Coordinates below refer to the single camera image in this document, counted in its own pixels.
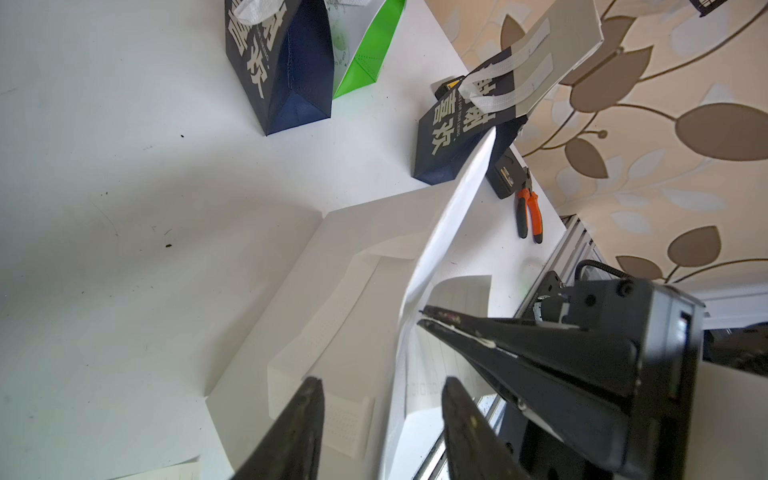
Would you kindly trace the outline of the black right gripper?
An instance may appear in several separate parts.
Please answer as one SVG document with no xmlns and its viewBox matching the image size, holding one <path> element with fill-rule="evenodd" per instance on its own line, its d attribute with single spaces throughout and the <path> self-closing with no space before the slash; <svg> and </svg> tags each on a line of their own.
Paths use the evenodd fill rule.
<svg viewBox="0 0 768 480">
<path fill-rule="evenodd" d="M 629 479 L 684 475 L 703 305 L 645 280 L 578 281 L 561 327 L 428 305 L 418 325 L 570 448 Z"/>
</svg>

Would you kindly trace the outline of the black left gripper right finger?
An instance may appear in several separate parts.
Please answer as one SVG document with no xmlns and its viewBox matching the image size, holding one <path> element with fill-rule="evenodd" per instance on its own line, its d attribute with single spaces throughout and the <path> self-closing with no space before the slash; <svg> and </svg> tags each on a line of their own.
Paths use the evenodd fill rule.
<svg viewBox="0 0 768 480">
<path fill-rule="evenodd" d="M 456 377 L 443 387 L 442 415 L 451 479 L 530 479 Z"/>
</svg>

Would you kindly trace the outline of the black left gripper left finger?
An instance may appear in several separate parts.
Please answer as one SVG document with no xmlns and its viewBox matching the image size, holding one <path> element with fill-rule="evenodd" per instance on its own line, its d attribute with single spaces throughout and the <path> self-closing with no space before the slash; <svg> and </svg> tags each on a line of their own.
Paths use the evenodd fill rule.
<svg viewBox="0 0 768 480">
<path fill-rule="evenodd" d="M 322 380 L 307 377 L 232 479 L 316 479 L 324 414 Z"/>
</svg>

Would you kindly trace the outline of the white paper bag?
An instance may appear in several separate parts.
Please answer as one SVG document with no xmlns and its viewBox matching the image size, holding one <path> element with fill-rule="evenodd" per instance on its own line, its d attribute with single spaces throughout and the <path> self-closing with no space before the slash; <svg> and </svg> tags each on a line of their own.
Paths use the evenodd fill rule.
<svg viewBox="0 0 768 480">
<path fill-rule="evenodd" d="M 383 479 L 405 421 L 412 316 L 489 166 L 485 133 L 449 182 L 329 213 L 207 399 L 243 467 L 308 376 L 324 387 L 319 475 Z"/>
</svg>

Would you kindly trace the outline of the navy blue paper bag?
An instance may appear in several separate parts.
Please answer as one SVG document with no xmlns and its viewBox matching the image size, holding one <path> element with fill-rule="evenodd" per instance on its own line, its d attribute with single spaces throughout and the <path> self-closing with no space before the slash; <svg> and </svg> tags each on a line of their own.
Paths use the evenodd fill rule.
<svg viewBox="0 0 768 480">
<path fill-rule="evenodd" d="M 510 147 L 528 116 L 516 107 L 485 114 L 463 99 L 462 76 L 440 85 L 437 102 L 418 123 L 417 147 L 412 177 L 429 185 L 456 178 L 469 154 L 487 131 L 496 131 L 490 165 Z"/>
</svg>

